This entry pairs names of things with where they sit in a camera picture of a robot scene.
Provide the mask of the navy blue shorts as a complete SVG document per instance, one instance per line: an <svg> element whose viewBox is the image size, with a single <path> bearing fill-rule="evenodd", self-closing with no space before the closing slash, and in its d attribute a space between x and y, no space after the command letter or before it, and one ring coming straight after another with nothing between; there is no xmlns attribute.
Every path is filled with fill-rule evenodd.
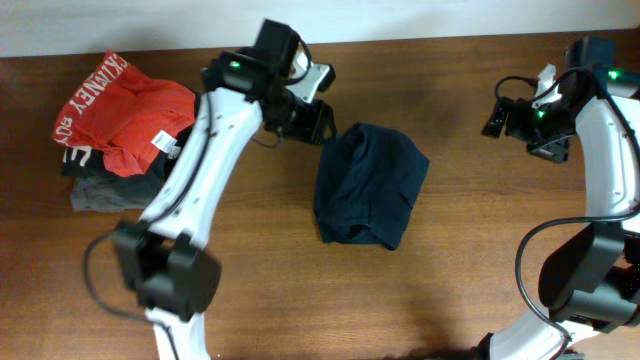
<svg viewBox="0 0 640 360"><path fill-rule="evenodd" d="M313 211L325 244L399 247L430 166L405 134L357 123L321 153Z"/></svg>

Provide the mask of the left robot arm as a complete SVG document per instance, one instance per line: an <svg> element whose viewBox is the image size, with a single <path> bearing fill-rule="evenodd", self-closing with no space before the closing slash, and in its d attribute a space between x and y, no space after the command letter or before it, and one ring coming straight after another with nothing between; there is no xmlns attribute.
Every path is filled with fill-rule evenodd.
<svg viewBox="0 0 640 360"><path fill-rule="evenodd" d="M259 130L311 145L335 137L333 110L315 97L334 79L299 33L273 20L252 46L223 52L203 69L195 122L168 180L137 222L121 222L111 235L160 358L208 358L205 312L221 265L206 246L228 180Z"/></svg>

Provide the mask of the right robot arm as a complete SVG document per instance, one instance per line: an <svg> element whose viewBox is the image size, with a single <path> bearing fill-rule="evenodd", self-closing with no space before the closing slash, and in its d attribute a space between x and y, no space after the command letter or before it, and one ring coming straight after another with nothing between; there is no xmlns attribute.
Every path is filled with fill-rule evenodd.
<svg viewBox="0 0 640 360"><path fill-rule="evenodd" d="M521 240L515 279L527 311L487 334L470 359L575 359L570 346L639 324L639 76L614 65L615 43L586 36L565 52L564 71L547 66L527 79L533 98L501 94L482 133L526 145L528 154L568 160L572 137L584 159L586 213L544 222ZM552 227L581 230L544 262L537 301L522 271L526 246Z"/></svg>

